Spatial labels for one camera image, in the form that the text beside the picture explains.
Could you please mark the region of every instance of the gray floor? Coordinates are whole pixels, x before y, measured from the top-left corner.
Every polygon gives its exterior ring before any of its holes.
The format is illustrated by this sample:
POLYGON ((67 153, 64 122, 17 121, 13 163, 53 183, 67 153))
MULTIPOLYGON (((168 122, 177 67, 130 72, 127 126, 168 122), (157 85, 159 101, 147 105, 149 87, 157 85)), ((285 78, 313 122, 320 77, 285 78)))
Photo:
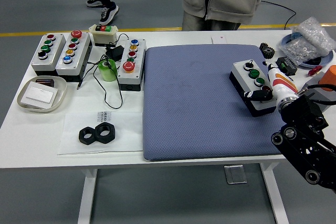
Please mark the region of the gray floor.
MULTIPOLYGON (((0 36, 88 29, 98 23, 100 9, 87 8, 85 1, 1 0, 0 36)), ((114 1, 120 6, 113 21, 119 29, 182 24, 181 0, 114 1)), ((297 15, 290 24, 311 16, 321 23, 335 23, 333 0, 265 1, 295 10, 297 15)), ((284 24, 291 15, 289 10, 262 3, 252 25, 284 24)), ((336 28, 326 29, 336 39, 336 28)), ((0 37, 1 123, 40 38, 0 37)), ((258 167, 246 169, 249 185, 233 187, 225 184, 220 166, 103 170, 92 222, 274 223, 258 167), (255 205, 250 204, 252 197, 255 205)), ((335 222, 334 193, 308 185, 287 162, 275 168, 275 175, 290 223, 335 222)), ((78 170, 0 170, 0 223, 76 223, 83 182, 84 175, 78 170)))

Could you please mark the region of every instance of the sneaker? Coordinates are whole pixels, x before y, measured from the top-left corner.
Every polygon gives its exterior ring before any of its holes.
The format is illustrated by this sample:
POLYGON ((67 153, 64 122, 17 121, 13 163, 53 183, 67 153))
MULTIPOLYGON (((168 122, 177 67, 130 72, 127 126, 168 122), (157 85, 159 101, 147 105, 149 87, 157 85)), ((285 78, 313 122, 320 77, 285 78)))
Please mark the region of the sneaker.
POLYGON ((100 2, 100 0, 87 0, 86 5, 88 7, 101 7, 103 4, 100 2))
POLYGON ((119 11, 118 5, 116 5, 114 9, 103 7, 101 9, 101 19, 100 19, 99 24, 102 26, 105 26, 108 23, 110 23, 113 20, 113 17, 115 16, 115 14, 118 13, 118 11, 119 11))

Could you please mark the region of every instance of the table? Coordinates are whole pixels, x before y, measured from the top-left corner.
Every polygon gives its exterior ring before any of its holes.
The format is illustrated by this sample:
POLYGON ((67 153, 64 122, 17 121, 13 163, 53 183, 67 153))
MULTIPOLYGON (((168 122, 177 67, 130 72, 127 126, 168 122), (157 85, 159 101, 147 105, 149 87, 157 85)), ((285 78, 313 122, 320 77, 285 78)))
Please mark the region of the table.
MULTIPOLYGON (((289 30, 267 31, 166 31, 166 32, 141 32, 127 33, 130 38, 146 40, 147 48, 169 45, 211 44, 212 37, 224 36, 228 44, 247 44, 259 46, 265 42, 270 47, 277 49, 281 39, 289 34, 289 30)), ((121 35, 120 45, 125 44, 126 36, 121 35)), ((93 47, 90 61, 98 60, 104 53, 103 48, 93 47)), ((307 71, 299 69, 293 77, 300 89, 309 80, 307 71)), ((215 164, 244 164, 260 163, 264 175, 271 204, 278 223, 288 223, 285 209, 282 204, 279 190, 272 169, 279 161, 285 158, 282 155, 246 156, 228 158, 188 159, 178 161, 149 162, 143 158, 142 152, 133 153, 100 153, 81 155, 57 155, 62 135, 65 114, 75 112, 98 112, 110 110, 103 100, 103 90, 96 84, 92 76, 88 75, 82 87, 76 90, 77 83, 68 83, 68 91, 62 104, 54 111, 46 114, 32 113, 22 110, 16 97, 23 85, 35 77, 35 72, 29 66, 18 88, 14 100, 8 110, 7 116, 0 129, 0 168, 73 168, 82 169, 85 184, 78 223, 89 223, 91 208, 96 183, 97 169, 134 167, 134 166, 182 166, 182 165, 215 165, 215 164)), ((113 106, 119 104, 120 98, 116 82, 105 83, 109 89, 107 100, 113 106)), ((123 91, 124 105, 118 111, 142 112, 143 91, 123 91)), ((329 108, 324 116, 331 124, 336 109, 329 108)), ((325 138, 336 145, 333 132, 336 124, 331 124, 324 130, 325 138)))

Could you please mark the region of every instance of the white tray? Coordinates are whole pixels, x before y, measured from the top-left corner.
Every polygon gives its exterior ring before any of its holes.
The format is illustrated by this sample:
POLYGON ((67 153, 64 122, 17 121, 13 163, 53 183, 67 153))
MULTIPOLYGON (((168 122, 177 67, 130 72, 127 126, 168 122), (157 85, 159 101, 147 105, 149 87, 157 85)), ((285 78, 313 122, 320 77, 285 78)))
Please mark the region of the white tray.
POLYGON ((24 85, 24 87, 21 89, 19 95, 17 96, 16 101, 17 101, 17 104, 19 104, 19 106, 21 108, 25 109, 25 110, 33 111, 33 112, 44 112, 45 113, 45 112, 50 112, 50 111, 56 109, 58 106, 60 106, 66 91, 67 91, 67 82, 63 78, 58 77, 58 76, 37 76, 37 77, 34 77, 34 78, 30 79, 29 81, 27 81, 27 83, 24 85), (22 99, 24 93, 26 92, 29 83, 31 81, 35 82, 38 79, 42 79, 42 80, 52 79, 52 80, 54 80, 54 88, 58 89, 56 97, 54 99, 54 102, 52 103, 52 106, 48 109, 38 109, 36 107, 21 103, 21 99, 22 99))

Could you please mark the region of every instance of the black gear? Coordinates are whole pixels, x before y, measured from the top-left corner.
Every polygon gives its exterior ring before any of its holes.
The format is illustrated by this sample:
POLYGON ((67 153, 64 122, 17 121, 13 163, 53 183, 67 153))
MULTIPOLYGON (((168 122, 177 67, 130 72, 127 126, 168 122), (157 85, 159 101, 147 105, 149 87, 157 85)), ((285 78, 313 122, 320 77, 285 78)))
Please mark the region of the black gear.
POLYGON ((263 50, 264 48, 268 47, 268 44, 266 43, 261 43, 259 49, 263 50))
POLYGON ((275 53, 274 49, 271 47, 265 47, 261 50, 261 52, 265 59, 271 59, 275 53))

